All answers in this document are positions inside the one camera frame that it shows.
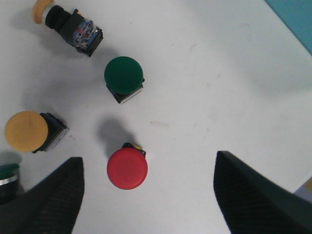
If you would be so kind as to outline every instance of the yellow button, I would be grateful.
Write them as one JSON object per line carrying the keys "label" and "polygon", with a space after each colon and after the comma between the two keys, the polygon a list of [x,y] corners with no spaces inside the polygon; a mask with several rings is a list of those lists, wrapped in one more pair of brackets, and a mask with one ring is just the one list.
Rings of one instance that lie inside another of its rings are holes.
{"label": "yellow button", "polygon": [[31,152],[46,141],[48,125],[38,113],[23,111],[9,119],[4,134],[13,149],[20,152]]}
{"label": "yellow button", "polygon": [[42,23],[42,15],[48,5],[54,3],[54,0],[37,0],[33,7],[33,21],[35,23]]}

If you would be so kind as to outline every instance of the green button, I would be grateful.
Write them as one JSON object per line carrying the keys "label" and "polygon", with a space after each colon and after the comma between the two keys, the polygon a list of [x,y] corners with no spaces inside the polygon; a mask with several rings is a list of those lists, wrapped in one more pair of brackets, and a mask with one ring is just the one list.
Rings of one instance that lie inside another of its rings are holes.
{"label": "green button", "polygon": [[0,166],[0,180],[14,176],[13,171],[20,168],[18,164],[8,164]]}
{"label": "green button", "polygon": [[118,94],[130,94],[143,82],[140,64],[130,57],[117,57],[110,61],[105,69],[107,86]]}

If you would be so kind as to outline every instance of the red button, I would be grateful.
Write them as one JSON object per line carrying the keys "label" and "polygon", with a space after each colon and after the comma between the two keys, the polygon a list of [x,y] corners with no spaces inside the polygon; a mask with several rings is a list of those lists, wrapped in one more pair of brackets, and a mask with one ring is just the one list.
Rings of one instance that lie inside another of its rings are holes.
{"label": "red button", "polygon": [[107,175],[120,189],[134,189],[146,178],[147,162],[145,156],[133,148],[116,151],[108,161]]}

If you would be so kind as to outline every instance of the yellow push button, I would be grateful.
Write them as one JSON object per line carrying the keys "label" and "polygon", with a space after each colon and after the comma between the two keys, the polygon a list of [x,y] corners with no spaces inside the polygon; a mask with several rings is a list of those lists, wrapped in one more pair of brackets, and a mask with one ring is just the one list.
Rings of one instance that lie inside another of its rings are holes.
{"label": "yellow push button", "polygon": [[38,113],[23,111],[9,119],[4,134],[13,149],[20,152],[31,152],[46,141],[48,125]]}

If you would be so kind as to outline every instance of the blue object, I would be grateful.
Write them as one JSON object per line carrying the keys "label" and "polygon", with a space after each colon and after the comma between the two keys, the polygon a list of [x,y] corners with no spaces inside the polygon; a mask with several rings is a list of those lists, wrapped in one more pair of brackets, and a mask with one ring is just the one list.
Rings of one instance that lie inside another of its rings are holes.
{"label": "blue object", "polygon": [[312,0],[265,0],[312,55]]}

